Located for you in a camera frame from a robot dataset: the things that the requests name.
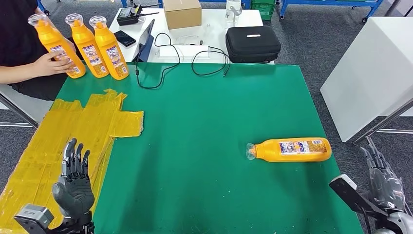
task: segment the green table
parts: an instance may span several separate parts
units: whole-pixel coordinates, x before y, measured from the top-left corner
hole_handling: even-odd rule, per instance
[[[140,65],[155,85],[170,64]],[[199,72],[221,64],[196,64]],[[124,111],[145,111],[140,137],[115,140],[94,214],[96,233],[357,234],[360,223],[328,183],[334,157],[316,163],[249,161],[248,142],[325,137],[300,68],[233,64],[226,77],[198,77],[190,64],[158,90],[87,73],[67,79],[58,98],[107,88],[128,94]]]

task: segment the black shirt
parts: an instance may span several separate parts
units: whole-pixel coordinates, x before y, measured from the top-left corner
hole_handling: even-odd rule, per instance
[[[37,7],[37,0],[0,0],[0,66],[29,64],[47,53],[37,31],[27,22]],[[66,77],[66,74],[57,74],[11,86],[34,98],[54,100]]]
[[[36,61],[47,50],[27,19],[35,13],[36,0],[1,0],[0,65],[14,67]]]

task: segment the walkie-talkie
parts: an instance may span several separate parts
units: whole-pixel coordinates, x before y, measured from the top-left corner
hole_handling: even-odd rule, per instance
[[[149,13],[149,14],[141,14],[143,8],[151,7],[151,6],[159,6],[159,5],[160,4],[141,6],[141,5],[136,5],[134,3],[133,6],[121,8],[116,20],[120,26],[138,23],[139,17],[141,16],[148,16],[148,15],[154,15],[154,14],[159,13],[159,12],[155,12],[155,13]]]

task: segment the floor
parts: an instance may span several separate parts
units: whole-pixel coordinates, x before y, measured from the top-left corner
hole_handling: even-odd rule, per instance
[[[121,7],[120,0],[110,1],[72,1],[43,0],[50,11],[50,18],[66,37],[70,28],[64,22],[66,15],[80,13],[85,19],[94,15],[103,15],[111,24],[112,18]],[[142,4],[155,4],[155,0],[145,0]],[[224,9],[224,3],[202,3],[203,8]],[[384,1],[375,13],[383,16],[389,4]],[[365,159],[358,154],[357,147],[351,143],[342,143],[328,109],[320,94],[320,87],[327,79],[334,66],[362,28],[361,19],[368,12],[366,7],[352,10],[350,7],[289,5],[284,20],[279,20],[277,7],[270,25],[278,36],[282,51],[276,63],[298,64],[301,67],[308,89],[318,110],[319,117],[332,144],[337,164],[342,173],[346,173],[364,192],[368,189],[368,168]],[[21,121],[10,111],[0,110],[0,122]],[[391,128],[413,129],[411,117],[400,117],[391,124]],[[30,128],[4,128],[0,132],[0,191],[13,171],[19,156],[27,146],[34,130]],[[386,156],[398,176],[403,177],[408,205],[413,209],[413,174],[410,173],[413,159],[413,136],[375,134],[376,146]]]

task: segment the lying bottle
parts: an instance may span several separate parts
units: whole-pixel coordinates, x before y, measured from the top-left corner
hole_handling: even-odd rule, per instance
[[[66,16],[65,21],[72,29],[73,40],[91,73],[97,78],[107,76],[109,71],[96,45],[93,33],[83,24],[83,17],[74,13]]]
[[[246,145],[249,160],[261,158],[268,162],[324,161],[331,156],[331,146],[321,137],[266,140],[261,144]]]
[[[102,53],[103,60],[108,67],[109,73],[114,79],[124,79],[129,75],[128,67],[115,35],[106,26],[106,18],[93,16],[89,24],[94,28],[94,38]]]
[[[38,32],[38,37],[40,42],[49,52],[60,52],[59,55],[55,56],[56,61],[61,61],[69,59],[74,63],[70,68],[73,71],[68,72],[71,78],[79,78],[86,73],[85,65],[80,61],[76,52],[63,37],[63,35],[54,27],[50,25],[49,18],[44,14],[34,14],[29,17],[28,23],[34,26]]]

